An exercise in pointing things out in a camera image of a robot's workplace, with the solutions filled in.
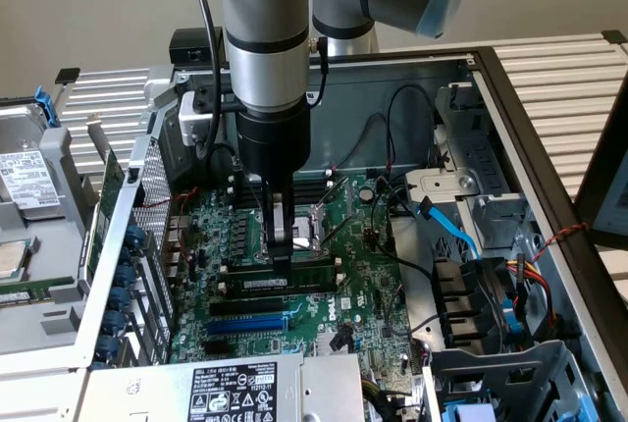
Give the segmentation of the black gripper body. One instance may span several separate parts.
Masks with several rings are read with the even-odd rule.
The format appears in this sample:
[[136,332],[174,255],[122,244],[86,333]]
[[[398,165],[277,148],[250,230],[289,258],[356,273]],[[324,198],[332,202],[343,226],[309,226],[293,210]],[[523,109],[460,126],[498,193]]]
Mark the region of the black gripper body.
[[306,103],[274,114],[238,113],[237,142],[244,165],[271,182],[290,179],[310,156],[310,120]]

